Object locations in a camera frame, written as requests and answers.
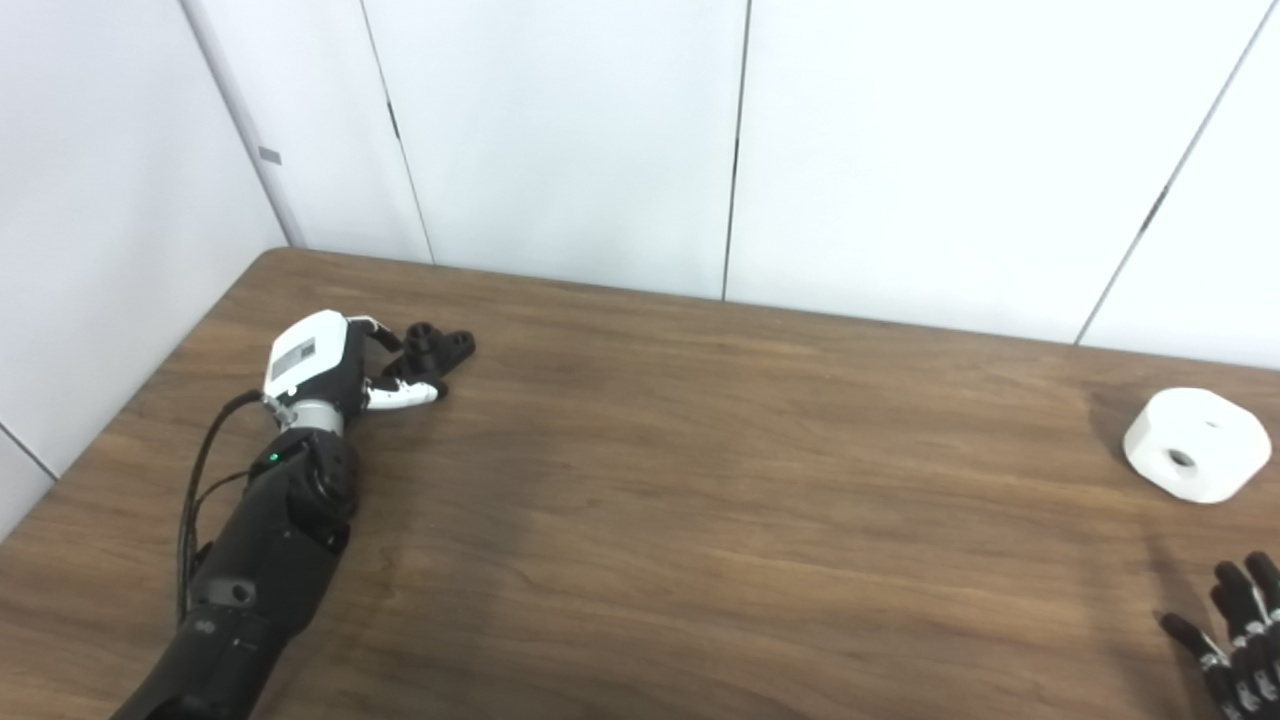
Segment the white and black right hand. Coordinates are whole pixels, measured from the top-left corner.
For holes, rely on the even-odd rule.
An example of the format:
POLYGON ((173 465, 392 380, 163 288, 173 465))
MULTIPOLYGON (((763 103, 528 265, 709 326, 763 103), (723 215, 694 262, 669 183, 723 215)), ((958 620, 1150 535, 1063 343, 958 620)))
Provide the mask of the white and black right hand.
POLYGON ((1262 551, 1239 566, 1215 566, 1210 600, 1226 624, 1228 643, 1175 612, 1158 616, 1162 632, 1194 660, 1221 719, 1279 717, 1279 570, 1262 551))

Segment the white and black left hand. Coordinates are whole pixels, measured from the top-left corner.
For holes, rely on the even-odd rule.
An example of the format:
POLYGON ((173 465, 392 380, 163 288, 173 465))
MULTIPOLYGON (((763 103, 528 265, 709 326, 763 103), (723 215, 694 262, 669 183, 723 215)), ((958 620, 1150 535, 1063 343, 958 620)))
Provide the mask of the white and black left hand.
POLYGON ((280 430, 343 436, 348 421, 366 411, 401 410, 445 397, 440 380, 370 377, 365 369, 370 340, 392 352, 404 347, 379 320, 335 310, 314 313, 275 338, 262 402, 280 430))

